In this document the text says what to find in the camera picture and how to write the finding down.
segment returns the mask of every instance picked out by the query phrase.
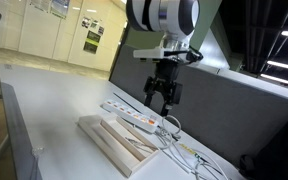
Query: white table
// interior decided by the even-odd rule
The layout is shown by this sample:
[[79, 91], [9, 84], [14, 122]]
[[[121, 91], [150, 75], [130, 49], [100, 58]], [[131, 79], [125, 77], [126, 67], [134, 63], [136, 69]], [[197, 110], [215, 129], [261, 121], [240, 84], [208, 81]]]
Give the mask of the white table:
[[[45, 148], [37, 179], [126, 179], [76, 122], [82, 116], [107, 113], [99, 106], [106, 99], [122, 102], [113, 93], [141, 112], [158, 116], [109, 81], [2, 64], [0, 82], [18, 179], [31, 176], [32, 147]], [[155, 136], [140, 132], [160, 146]], [[244, 179], [226, 160], [185, 132], [180, 135], [186, 145], [215, 159], [229, 178]], [[160, 152], [129, 179], [193, 180], [195, 176]]]

